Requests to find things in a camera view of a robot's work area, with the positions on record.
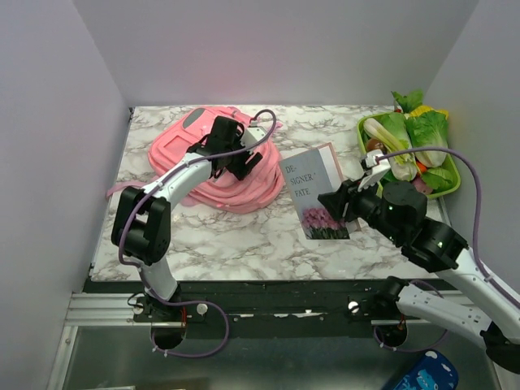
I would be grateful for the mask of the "pink student backpack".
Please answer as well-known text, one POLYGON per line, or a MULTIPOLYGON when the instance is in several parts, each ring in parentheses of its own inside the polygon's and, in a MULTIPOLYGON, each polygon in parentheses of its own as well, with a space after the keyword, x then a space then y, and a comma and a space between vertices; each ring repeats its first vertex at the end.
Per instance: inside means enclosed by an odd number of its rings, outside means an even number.
MULTIPOLYGON (((148 160, 157 177, 184 157, 189 146, 210 134, 215 120, 236 121, 239 133, 258 117, 233 106, 199 106, 157 136, 148 150, 148 160)), ((269 140, 257 149, 234 158, 237 163, 217 171, 182 200, 184 205, 202 203, 215 209, 247 214, 272 203, 284 186, 280 152, 269 140)))

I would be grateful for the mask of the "Designer Fate flower book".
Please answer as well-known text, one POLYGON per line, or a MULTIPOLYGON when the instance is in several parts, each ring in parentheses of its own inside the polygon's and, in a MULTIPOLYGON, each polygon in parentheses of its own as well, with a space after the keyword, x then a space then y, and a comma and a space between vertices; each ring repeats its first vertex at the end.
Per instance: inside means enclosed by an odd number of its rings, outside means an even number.
POLYGON ((318 200, 320 194, 336 191, 344 180, 332 144, 283 158, 279 166, 307 239, 348 240, 361 229, 358 222, 336 222, 318 200))

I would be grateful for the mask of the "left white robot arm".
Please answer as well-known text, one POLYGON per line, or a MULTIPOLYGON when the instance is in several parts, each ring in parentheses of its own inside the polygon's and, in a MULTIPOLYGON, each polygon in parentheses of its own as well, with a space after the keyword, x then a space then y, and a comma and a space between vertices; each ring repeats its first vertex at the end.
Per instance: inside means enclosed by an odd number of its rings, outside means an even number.
POLYGON ((190 191, 230 171, 243 179, 262 159, 255 149, 271 130, 219 116, 208 134, 189 146, 172 169, 143 188, 126 188, 119 197, 111 241, 119 262, 135 267, 153 298, 152 311, 163 321, 180 311, 179 283, 167 263, 171 212, 190 191))

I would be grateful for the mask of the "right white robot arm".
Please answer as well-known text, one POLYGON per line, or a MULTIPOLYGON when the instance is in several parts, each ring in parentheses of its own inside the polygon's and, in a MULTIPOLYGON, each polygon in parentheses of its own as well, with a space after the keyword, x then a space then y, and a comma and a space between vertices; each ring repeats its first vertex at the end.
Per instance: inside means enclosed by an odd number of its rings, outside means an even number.
POLYGON ((467 241, 448 224, 427 217, 427 198, 403 181, 386 184, 382 195, 359 190, 346 180, 318 201, 336 221, 362 219, 388 238, 414 265, 458 289, 473 308, 424 292, 410 282, 389 277, 374 298, 375 312, 386 319, 402 313, 442 327, 484 349, 498 366, 519 372, 519 309, 506 299, 513 290, 485 276, 467 241))

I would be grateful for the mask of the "brown round fruit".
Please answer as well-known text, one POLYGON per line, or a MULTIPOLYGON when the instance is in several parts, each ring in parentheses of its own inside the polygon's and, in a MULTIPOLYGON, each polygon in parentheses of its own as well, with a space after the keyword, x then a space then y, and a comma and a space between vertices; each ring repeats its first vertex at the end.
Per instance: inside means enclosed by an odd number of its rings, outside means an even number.
POLYGON ((371 138, 366 143, 366 152, 371 152, 373 150, 380 150, 383 154, 387 153, 387 148, 383 142, 371 138))

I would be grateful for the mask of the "green vegetable tray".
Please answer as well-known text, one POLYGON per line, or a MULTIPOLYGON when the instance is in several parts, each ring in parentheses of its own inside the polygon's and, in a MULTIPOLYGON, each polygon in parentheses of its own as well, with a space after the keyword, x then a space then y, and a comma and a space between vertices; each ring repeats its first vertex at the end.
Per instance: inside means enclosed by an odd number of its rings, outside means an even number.
MULTIPOLYGON (((363 130, 363 123, 366 119, 369 118, 377 118, 379 115, 373 115, 371 117, 367 117, 365 119, 361 119, 361 121, 358 123, 358 136, 359 136, 359 143, 361 146, 361 150, 363 152, 366 152, 366 143, 371 137, 365 133, 363 130)), ((407 120, 410 115, 404 114, 405 120, 407 120)), ((436 150, 436 151, 442 151, 444 148, 440 147, 434 147, 434 146, 427 146, 427 150, 436 150)), ((441 197, 445 195, 446 193, 451 193, 455 191, 458 186, 460 185, 460 175, 458 173, 457 168, 454 165, 454 162, 451 157, 449 157, 449 154, 446 153, 447 156, 444 160, 444 163, 440 167, 425 167, 422 165, 418 159, 415 157, 415 162, 418 167, 418 174, 416 176, 421 176, 423 181, 429 185, 431 188, 433 188, 433 193, 428 196, 429 198, 434 197, 441 197)), ((398 181, 392 174, 392 170, 390 170, 381 180, 381 184, 390 183, 393 181, 398 181)))

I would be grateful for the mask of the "purple pink radish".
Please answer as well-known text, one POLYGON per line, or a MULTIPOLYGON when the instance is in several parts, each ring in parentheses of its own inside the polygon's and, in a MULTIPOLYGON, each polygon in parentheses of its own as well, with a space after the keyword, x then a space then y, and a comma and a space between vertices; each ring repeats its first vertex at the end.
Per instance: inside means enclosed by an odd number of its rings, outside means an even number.
POLYGON ((430 196, 433 193, 433 188, 431 188, 429 185, 427 185, 421 176, 416 176, 415 179, 412 181, 412 185, 415 187, 415 189, 426 195, 430 196))

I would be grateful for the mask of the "green lettuce head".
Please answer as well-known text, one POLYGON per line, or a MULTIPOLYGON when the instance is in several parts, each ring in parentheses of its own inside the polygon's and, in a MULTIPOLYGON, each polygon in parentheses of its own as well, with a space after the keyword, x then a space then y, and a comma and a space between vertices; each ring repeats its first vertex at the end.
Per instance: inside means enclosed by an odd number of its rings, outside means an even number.
MULTIPOLYGON (((406 121, 406 130, 413 148, 434 146, 448 148, 449 122, 444 113, 435 110, 410 116, 406 121)), ((442 151, 428 150, 415 152, 415 157, 425 167, 440 167, 447 154, 442 151)))

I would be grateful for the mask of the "blue dinosaur pencil case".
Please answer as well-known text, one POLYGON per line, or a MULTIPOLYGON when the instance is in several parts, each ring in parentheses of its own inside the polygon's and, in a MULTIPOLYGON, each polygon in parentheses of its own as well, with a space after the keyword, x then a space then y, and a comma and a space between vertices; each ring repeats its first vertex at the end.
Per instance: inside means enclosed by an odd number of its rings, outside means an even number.
POLYGON ((456 389, 459 374, 440 352, 427 350, 412 366, 389 379, 383 389, 435 390, 456 389))

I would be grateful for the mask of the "black mounting rail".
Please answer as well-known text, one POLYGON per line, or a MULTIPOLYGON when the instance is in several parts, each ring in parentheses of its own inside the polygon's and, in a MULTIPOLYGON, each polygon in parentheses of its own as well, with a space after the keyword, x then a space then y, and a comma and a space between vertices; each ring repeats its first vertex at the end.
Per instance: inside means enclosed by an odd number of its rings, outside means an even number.
POLYGON ((83 290, 135 295, 130 322, 167 339, 369 337, 376 325, 403 335, 404 315, 380 299, 386 286, 382 279, 184 281, 179 308, 143 297, 136 281, 87 280, 83 290))

